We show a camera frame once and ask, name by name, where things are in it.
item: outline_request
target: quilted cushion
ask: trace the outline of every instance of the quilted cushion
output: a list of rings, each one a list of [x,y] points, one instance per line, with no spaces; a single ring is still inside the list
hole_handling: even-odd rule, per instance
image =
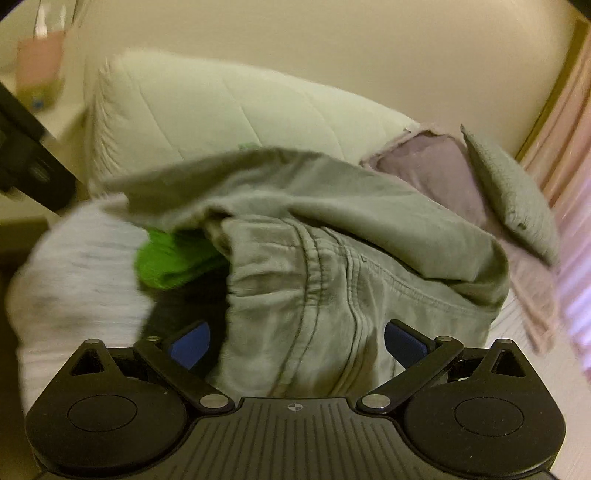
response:
[[[314,150],[357,164],[415,126],[358,95],[256,67],[131,50],[96,87],[90,191],[100,181],[244,146]]]
[[[548,265],[560,260],[554,215],[533,179],[494,142],[462,125],[470,162],[503,224]]]

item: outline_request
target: gray cloth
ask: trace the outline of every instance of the gray cloth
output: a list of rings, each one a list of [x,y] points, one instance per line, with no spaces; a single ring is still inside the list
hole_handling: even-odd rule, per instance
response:
[[[230,261],[224,393],[361,395],[394,374],[384,327],[482,346],[508,293],[494,237],[403,181],[326,155],[232,152],[107,191],[146,228],[203,228]]]

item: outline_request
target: pink curtain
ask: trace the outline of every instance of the pink curtain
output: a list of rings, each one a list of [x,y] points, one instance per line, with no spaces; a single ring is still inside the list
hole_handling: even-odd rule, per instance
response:
[[[591,34],[580,22],[562,80],[521,163],[561,233],[558,293],[569,334],[591,378]]]

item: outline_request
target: metal screw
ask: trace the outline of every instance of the metal screw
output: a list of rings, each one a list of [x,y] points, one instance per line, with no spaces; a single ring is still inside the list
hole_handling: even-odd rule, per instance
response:
[[[218,395],[216,393],[212,393],[209,395],[205,395],[201,397],[199,403],[203,405],[205,408],[211,408],[215,410],[216,408],[224,408],[228,404],[229,400],[224,395]]]
[[[390,399],[386,395],[372,394],[363,397],[361,402],[369,408],[382,409],[390,405]]]

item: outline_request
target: crosshair symbol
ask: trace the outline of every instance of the crosshair symbol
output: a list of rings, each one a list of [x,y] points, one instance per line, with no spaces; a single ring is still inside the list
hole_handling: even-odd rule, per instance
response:
[[[302,408],[305,408],[301,403],[293,402],[290,403],[287,408],[289,408],[293,413],[299,412]]]

